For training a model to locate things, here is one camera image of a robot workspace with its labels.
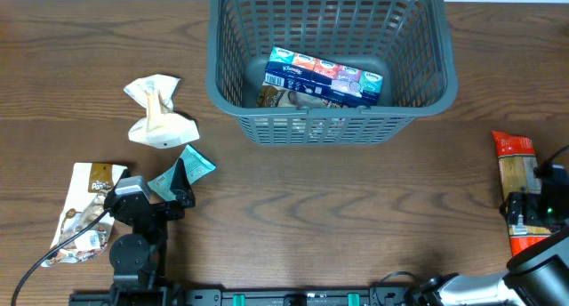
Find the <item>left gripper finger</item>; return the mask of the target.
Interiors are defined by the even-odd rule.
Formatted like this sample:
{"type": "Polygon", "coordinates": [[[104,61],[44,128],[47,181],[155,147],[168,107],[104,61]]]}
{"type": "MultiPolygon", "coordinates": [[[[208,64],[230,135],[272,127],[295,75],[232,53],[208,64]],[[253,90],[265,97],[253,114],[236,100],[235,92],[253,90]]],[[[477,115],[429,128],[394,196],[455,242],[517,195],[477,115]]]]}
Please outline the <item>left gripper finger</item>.
{"type": "Polygon", "coordinates": [[[193,201],[194,193],[186,175],[184,160],[178,158],[174,166],[170,191],[177,201],[193,201]]]}
{"type": "Polygon", "coordinates": [[[114,182],[114,185],[117,186],[118,183],[125,178],[129,178],[131,176],[131,172],[129,169],[124,169],[121,174],[118,176],[118,178],[116,179],[116,181],[114,182]]]}

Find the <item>teal snack packet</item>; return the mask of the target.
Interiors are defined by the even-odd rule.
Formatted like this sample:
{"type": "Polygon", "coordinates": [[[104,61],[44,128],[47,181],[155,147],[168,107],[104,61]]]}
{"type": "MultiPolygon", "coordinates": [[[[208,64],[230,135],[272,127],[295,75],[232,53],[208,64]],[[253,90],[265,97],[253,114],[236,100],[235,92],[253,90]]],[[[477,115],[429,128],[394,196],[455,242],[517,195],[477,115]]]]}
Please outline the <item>teal snack packet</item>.
{"type": "MultiPolygon", "coordinates": [[[[184,162],[186,176],[190,184],[193,184],[195,181],[216,169],[216,166],[209,159],[204,157],[189,144],[180,154],[180,158],[184,162]]],[[[175,199],[174,194],[170,191],[174,171],[175,165],[157,176],[154,180],[148,182],[150,189],[165,201],[173,201],[175,199]]]]}

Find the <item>orange pasta packet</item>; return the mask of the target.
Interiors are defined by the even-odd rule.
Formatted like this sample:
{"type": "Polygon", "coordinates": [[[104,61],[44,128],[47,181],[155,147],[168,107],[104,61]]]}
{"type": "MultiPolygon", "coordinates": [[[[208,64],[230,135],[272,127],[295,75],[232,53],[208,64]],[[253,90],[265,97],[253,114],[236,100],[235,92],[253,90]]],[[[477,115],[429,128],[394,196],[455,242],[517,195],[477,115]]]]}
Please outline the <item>orange pasta packet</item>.
{"type": "Polygon", "coordinates": [[[531,221],[526,195],[540,195],[541,181],[533,170],[538,166],[530,138],[492,131],[501,177],[503,202],[500,213],[509,233],[512,255],[515,256],[548,238],[552,231],[531,221]]]}

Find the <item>cream snack pouch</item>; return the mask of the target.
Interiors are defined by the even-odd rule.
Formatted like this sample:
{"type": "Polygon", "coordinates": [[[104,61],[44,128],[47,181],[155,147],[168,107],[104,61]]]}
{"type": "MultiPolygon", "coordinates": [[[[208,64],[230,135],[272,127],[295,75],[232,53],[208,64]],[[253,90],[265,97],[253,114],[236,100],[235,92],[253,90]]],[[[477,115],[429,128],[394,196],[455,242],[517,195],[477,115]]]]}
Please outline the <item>cream snack pouch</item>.
{"type": "Polygon", "coordinates": [[[196,122],[174,111],[173,93],[180,79],[156,74],[138,78],[124,92],[146,110],[146,116],[128,132],[130,141],[169,149],[200,138],[196,122]]]}

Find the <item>Kleenex tissue multipack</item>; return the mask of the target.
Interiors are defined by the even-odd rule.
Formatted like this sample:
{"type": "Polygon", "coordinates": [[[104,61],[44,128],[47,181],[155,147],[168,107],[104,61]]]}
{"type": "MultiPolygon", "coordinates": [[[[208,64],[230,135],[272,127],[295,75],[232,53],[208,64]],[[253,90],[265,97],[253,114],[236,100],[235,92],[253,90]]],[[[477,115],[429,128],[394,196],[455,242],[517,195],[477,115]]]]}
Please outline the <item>Kleenex tissue multipack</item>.
{"type": "Polygon", "coordinates": [[[328,107],[356,108],[378,103],[383,76],[281,47],[274,47],[265,82],[324,101],[328,107]]]}

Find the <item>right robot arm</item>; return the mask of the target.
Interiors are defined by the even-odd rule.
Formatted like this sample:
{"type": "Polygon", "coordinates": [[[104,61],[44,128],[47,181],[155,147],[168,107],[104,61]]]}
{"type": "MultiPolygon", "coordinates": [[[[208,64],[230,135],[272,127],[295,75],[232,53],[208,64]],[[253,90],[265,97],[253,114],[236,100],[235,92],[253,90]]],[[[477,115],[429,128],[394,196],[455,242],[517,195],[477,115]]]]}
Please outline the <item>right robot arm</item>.
{"type": "Polygon", "coordinates": [[[512,257],[507,271],[484,277],[433,278],[414,295],[417,305],[566,305],[568,229],[512,257]]]}

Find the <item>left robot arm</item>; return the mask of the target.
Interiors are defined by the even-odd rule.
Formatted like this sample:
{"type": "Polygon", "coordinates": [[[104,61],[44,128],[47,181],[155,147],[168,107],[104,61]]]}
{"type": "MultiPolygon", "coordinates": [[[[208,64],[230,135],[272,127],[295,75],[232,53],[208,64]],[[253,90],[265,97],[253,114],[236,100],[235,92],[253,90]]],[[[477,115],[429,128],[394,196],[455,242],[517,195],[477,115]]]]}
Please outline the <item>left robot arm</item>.
{"type": "Polygon", "coordinates": [[[186,293],[165,278],[169,221],[180,220],[196,204],[184,161],[174,166],[170,191],[173,200],[150,202],[151,189],[141,176],[128,171],[107,195],[109,215],[130,226],[132,232],[112,245],[109,260],[114,269],[110,289],[112,305],[184,305],[186,293]]]}

